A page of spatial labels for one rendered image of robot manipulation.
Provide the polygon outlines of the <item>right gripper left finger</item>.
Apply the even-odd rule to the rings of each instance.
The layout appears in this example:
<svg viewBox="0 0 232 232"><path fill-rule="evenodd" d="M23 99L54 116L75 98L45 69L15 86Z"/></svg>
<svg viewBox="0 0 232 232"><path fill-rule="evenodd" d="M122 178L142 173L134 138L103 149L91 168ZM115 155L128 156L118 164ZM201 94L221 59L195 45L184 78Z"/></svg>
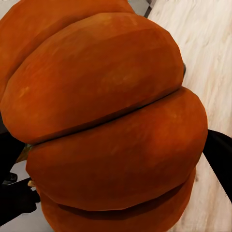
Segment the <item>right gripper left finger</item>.
<svg viewBox="0 0 232 232"><path fill-rule="evenodd" d="M0 134L0 186L25 148L25 143L12 137L10 132Z"/></svg>

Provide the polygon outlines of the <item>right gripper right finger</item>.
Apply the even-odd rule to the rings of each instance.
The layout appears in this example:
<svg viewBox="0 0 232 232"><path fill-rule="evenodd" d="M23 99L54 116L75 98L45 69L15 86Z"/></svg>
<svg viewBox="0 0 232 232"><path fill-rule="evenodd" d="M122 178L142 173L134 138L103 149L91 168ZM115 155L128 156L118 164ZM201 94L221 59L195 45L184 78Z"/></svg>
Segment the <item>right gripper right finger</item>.
<svg viewBox="0 0 232 232"><path fill-rule="evenodd" d="M203 153L232 202L232 138L208 130Z"/></svg>

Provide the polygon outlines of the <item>pumpkin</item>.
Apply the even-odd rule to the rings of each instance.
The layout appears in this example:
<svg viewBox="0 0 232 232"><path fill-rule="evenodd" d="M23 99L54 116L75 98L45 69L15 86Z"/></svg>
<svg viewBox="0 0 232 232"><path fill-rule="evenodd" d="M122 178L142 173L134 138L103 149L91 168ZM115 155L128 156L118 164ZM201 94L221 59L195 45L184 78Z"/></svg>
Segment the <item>pumpkin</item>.
<svg viewBox="0 0 232 232"><path fill-rule="evenodd" d="M0 112L55 232L167 232L208 136L170 32L127 0L21 0L0 20Z"/></svg>
<svg viewBox="0 0 232 232"><path fill-rule="evenodd" d="M30 186L30 187L36 187L36 185L34 184L33 180L29 181L28 186Z"/></svg>

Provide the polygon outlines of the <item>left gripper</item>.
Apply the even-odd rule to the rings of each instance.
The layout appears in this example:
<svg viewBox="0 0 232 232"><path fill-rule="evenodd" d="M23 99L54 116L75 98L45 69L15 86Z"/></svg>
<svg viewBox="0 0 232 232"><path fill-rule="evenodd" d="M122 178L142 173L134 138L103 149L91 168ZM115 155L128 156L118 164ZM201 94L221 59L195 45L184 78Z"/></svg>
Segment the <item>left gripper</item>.
<svg viewBox="0 0 232 232"><path fill-rule="evenodd" d="M22 213L32 213L40 203L37 190L28 186L31 177L19 182L0 186L0 227Z"/></svg>

